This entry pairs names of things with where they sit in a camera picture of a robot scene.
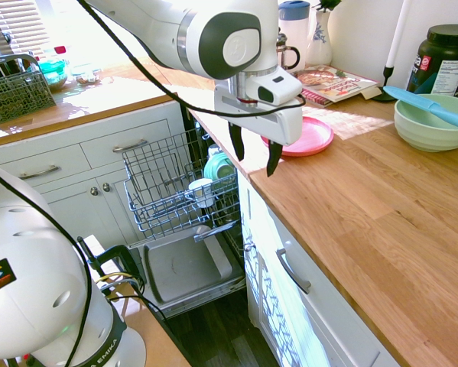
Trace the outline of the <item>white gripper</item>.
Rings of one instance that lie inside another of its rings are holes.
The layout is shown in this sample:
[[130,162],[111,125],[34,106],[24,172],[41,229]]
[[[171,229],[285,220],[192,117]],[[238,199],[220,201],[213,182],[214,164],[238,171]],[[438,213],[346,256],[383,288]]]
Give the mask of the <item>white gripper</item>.
[[223,113],[235,115],[225,116],[229,122],[229,136],[234,152],[239,161],[245,157],[245,147],[242,140],[242,128],[266,137],[268,140],[268,163],[266,165],[267,176],[270,177],[276,170],[283,151],[282,145],[291,145],[296,142],[302,132],[302,107],[296,105],[298,101],[292,99],[283,104],[284,107],[292,106],[271,114],[261,116],[243,117],[243,115],[269,112],[276,109],[266,102],[247,104],[239,101],[229,92],[227,81],[219,81],[214,89],[214,111],[220,115]]

